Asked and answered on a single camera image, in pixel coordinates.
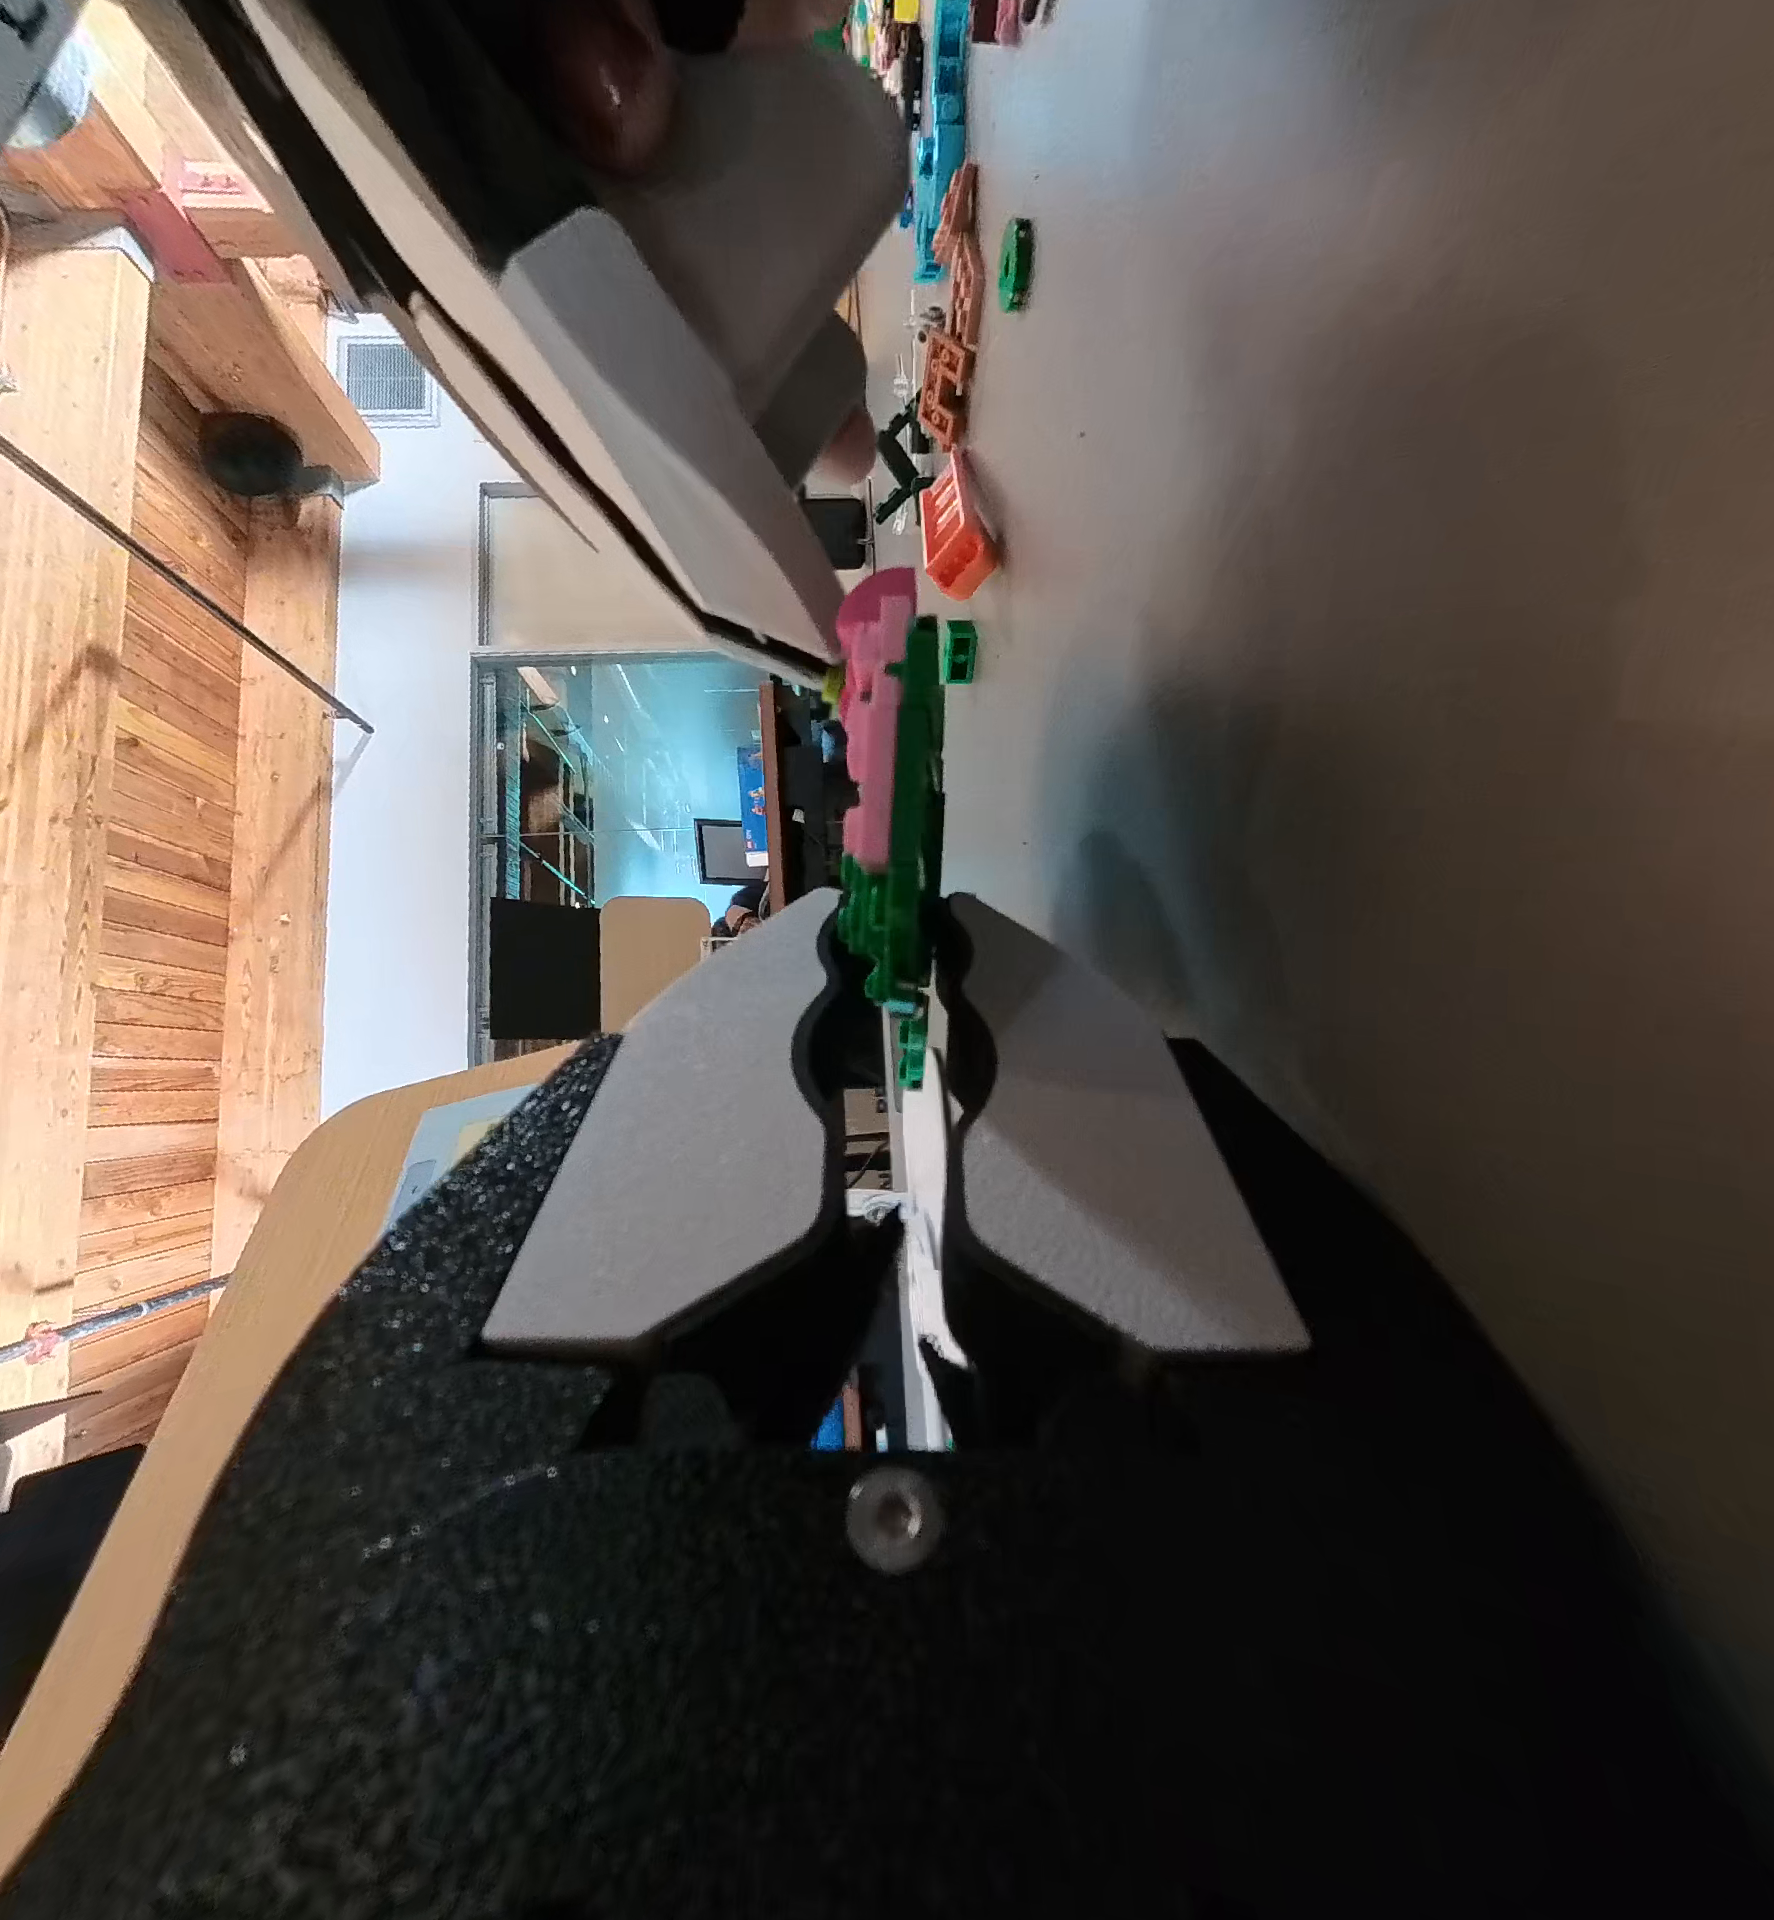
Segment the black lego piece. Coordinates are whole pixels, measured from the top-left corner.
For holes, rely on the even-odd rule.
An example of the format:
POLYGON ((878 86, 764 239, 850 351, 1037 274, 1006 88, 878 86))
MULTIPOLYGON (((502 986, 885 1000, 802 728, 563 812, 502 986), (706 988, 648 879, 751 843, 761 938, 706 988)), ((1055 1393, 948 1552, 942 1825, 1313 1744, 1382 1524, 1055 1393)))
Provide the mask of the black lego piece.
POLYGON ((908 397, 878 431, 878 463, 887 489, 873 497, 873 524, 904 522, 920 494, 930 486, 930 435, 925 430, 925 397, 908 397))

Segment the thin metal rod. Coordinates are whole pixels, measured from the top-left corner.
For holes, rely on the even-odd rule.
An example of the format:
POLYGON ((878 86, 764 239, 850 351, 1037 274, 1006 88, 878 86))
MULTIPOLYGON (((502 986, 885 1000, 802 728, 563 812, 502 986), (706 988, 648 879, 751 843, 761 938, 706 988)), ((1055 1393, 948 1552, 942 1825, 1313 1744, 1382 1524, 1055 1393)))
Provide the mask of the thin metal rod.
POLYGON ((295 658, 273 649, 268 636, 260 636, 243 616, 224 609, 205 585, 185 580, 169 560, 151 552, 142 540, 135 540, 127 530, 120 530, 108 512, 99 512, 86 494, 77 494, 71 481, 62 481, 49 468, 32 459, 23 448, 17 448, 0 431, 0 459, 26 481, 33 481, 44 494, 49 494, 62 508, 86 522, 95 536, 111 540, 133 565, 151 573, 158 583, 176 591, 192 609, 224 625, 243 649, 251 649, 260 659, 273 663, 290 682, 299 682, 305 696, 313 696, 332 721, 357 726, 362 737, 373 737, 373 721, 362 718, 357 708, 348 708, 327 682, 319 682, 313 673, 305 673, 295 658))

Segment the green and pink lego assembly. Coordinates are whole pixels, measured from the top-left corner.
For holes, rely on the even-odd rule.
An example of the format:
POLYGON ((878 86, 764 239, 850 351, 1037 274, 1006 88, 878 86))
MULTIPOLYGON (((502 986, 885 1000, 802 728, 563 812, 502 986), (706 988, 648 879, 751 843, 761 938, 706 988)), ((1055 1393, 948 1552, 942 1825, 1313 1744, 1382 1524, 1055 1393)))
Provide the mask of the green and pink lego assembly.
POLYGON ((913 567, 858 583, 836 623, 837 726, 855 803, 841 818, 836 938, 863 964, 863 992, 894 1022, 899 1090, 925 1086, 930 902, 942 869, 948 700, 939 625, 920 612, 913 567))

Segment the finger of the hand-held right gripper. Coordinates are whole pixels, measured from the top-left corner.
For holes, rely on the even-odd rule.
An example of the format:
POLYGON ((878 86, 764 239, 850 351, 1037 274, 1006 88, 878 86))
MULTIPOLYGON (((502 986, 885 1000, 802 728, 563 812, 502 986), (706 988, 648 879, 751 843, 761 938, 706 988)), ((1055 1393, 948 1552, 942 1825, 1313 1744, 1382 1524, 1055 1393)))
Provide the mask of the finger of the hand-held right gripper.
POLYGON ((444 316, 424 293, 410 293, 402 309, 402 337, 419 347, 420 363, 457 397, 486 442, 515 468, 515 476, 554 506, 587 552, 608 547, 608 516, 587 489, 576 459, 519 392, 515 378, 479 347, 460 325, 444 316))
POLYGON ((721 368, 630 235, 578 209, 498 278, 507 372, 635 560, 706 632, 831 663, 841 583, 721 368))

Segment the black round ceiling speaker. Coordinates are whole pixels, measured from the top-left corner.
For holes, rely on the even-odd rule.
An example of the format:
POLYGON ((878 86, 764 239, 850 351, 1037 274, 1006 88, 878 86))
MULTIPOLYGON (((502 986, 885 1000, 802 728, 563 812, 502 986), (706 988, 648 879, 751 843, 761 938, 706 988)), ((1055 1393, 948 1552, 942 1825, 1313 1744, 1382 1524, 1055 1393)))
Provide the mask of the black round ceiling speaker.
POLYGON ((308 463, 299 435, 263 412, 205 412, 196 442, 200 472, 234 497, 345 497, 340 476, 308 463))

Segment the light wooden board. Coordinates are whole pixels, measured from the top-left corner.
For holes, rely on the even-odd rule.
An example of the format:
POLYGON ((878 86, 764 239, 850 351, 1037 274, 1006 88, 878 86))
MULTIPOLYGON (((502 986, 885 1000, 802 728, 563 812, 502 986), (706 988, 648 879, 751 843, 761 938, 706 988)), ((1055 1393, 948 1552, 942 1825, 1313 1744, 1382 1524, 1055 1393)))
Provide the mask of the light wooden board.
POLYGON ((693 896, 612 896, 595 936, 595 1010, 600 1032, 626 1032, 672 979, 712 951, 706 900, 693 896))

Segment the black partition panel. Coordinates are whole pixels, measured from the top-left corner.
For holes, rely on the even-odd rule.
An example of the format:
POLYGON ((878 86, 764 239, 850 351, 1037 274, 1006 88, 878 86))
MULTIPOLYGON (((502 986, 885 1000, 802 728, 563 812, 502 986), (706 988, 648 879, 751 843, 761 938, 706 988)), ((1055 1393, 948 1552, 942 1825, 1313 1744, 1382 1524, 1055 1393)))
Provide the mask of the black partition panel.
POLYGON ((486 1039, 578 1041, 601 1027, 601 911, 555 900, 486 902, 486 1039))

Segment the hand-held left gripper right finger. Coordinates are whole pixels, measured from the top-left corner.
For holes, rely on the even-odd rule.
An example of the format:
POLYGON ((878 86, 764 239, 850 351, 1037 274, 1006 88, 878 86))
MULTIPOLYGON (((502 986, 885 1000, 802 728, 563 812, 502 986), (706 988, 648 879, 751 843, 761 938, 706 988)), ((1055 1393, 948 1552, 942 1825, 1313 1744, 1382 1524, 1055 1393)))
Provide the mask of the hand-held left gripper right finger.
POLYGON ((1146 1355, 1304 1355, 1305 1319, 1164 1027, 1112 976, 954 893, 960 1036, 993 1082, 962 1116, 966 1243, 1146 1355))

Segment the orange lego brick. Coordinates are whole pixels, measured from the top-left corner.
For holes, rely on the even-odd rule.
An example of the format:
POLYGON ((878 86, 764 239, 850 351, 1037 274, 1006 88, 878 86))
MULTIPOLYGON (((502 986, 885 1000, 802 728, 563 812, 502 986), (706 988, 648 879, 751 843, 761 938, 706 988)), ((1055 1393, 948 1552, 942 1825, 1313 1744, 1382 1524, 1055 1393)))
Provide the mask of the orange lego brick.
POLYGON ((1001 567, 966 448, 951 448, 920 489, 920 545, 927 583, 951 603, 970 603, 1001 567))

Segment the glass office window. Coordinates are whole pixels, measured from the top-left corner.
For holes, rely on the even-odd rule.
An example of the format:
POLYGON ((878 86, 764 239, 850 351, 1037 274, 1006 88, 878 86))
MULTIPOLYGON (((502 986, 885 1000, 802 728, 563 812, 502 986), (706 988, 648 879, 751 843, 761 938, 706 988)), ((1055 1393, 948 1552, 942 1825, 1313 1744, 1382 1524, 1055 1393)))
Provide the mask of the glass office window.
POLYGON ((694 818, 737 818, 734 748, 761 746, 761 690, 717 651, 471 659, 471 906, 734 887, 694 871, 694 818))

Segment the metal pipe with red tape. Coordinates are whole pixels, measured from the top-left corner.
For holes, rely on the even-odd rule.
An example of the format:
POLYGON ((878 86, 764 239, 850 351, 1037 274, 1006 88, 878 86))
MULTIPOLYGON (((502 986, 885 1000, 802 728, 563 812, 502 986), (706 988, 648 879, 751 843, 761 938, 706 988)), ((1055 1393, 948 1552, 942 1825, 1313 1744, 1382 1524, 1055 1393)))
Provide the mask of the metal pipe with red tape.
POLYGON ((33 1325, 23 1328, 20 1339, 0 1344, 0 1366, 44 1364, 44 1358, 53 1358, 62 1346, 71 1346, 77 1339, 95 1339, 95 1335, 120 1334, 127 1325, 142 1325, 142 1319, 151 1319, 158 1314, 188 1309, 188 1307, 210 1303, 214 1292, 221 1292, 227 1282, 232 1282, 232 1273, 216 1273, 216 1278, 200 1278, 200 1282, 185 1282, 185 1285, 151 1292, 142 1303, 124 1303, 124 1307, 111 1307, 111 1309, 95 1309, 95 1314, 72 1317, 66 1325, 33 1319, 33 1325))

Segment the person's right hand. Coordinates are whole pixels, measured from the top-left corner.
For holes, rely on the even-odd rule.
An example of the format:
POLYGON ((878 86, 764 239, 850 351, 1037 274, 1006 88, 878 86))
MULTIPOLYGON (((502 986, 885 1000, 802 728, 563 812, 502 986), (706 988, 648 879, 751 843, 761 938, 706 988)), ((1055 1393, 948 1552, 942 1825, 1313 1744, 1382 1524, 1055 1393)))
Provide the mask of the person's right hand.
POLYGON ((538 2, 533 45, 538 103, 562 139, 600 173, 641 173, 676 103, 654 2, 538 2))

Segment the white air vent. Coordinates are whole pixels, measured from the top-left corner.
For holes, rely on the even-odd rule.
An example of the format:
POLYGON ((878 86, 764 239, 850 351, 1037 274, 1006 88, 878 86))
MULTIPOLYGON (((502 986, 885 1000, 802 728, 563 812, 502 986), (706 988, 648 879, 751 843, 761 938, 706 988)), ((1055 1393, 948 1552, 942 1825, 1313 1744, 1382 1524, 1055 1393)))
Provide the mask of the white air vent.
POLYGON ((442 386, 394 330, 345 330, 337 378, 373 431, 442 424, 442 386))

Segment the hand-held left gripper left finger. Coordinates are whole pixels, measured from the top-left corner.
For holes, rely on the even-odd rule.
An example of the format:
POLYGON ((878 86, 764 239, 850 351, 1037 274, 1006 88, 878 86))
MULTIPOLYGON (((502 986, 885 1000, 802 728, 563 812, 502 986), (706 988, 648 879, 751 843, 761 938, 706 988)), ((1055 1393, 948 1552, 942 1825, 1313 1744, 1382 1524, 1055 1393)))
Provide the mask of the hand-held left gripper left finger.
POLYGON ((809 893, 639 1010, 482 1319, 489 1355, 641 1358, 836 1243, 810 1032, 837 902, 809 893))

